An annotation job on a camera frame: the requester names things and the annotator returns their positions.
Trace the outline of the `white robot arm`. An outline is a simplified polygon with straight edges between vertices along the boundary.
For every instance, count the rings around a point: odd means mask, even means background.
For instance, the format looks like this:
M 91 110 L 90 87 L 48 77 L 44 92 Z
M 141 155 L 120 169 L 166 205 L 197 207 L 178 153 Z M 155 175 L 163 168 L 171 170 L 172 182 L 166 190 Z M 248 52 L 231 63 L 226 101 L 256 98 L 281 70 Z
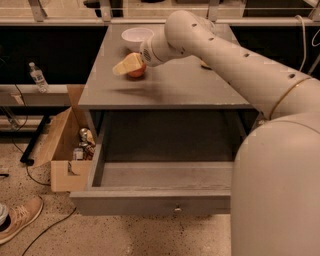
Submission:
M 176 11 L 113 68 L 116 75 L 194 55 L 259 113 L 234 160 L 232 256 L 320 256 L 320 83 L 226 41 Z

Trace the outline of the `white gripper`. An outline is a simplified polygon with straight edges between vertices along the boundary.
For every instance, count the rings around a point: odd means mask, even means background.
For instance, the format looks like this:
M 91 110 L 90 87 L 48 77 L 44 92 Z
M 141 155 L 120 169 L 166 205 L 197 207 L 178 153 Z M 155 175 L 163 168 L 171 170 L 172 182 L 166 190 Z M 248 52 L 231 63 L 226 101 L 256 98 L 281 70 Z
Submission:
M 112 68 L 114 75 L 124 75 L 143 67 L 143 62 L 149 67 L 162 65 L 172 59 L 178 59 L 181 54 L 172 47 L 163 31 L 155 33 L 140 45 L 139 53 L 130 53 Z

